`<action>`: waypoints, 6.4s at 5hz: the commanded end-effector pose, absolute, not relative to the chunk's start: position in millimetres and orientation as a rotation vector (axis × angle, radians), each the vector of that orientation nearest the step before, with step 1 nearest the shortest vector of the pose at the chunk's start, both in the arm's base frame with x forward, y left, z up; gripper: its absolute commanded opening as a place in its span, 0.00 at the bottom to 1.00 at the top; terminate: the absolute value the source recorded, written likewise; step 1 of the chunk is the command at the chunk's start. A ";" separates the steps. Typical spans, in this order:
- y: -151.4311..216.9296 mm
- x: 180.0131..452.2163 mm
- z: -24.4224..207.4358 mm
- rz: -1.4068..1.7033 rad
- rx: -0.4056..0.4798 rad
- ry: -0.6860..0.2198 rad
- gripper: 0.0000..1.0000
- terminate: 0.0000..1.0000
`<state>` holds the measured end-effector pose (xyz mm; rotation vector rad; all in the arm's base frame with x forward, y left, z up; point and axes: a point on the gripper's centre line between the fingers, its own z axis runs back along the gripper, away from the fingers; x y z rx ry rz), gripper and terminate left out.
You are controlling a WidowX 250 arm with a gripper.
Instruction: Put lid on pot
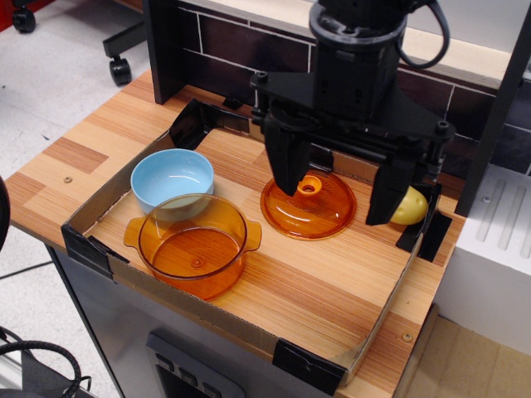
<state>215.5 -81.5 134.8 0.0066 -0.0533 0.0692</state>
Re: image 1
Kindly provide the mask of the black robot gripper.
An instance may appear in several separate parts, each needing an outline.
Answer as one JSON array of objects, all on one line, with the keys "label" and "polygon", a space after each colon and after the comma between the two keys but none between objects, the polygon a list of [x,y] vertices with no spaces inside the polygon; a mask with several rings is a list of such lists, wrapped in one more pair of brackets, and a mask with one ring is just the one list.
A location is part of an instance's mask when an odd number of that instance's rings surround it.
[{"label": "black robot gripper", "polygon": [[408,16],[427,7],[442,33],[440,61],[450,44],[436,1],[318,1],[309,28],[316,40],[309,72],[259,72],[255,122],[275,183],[288,196],[309,170],[313,144],[380,163],[366,224],[387,224],[417,177],[435,176],[453,126],[409,99],[397,69]]}]

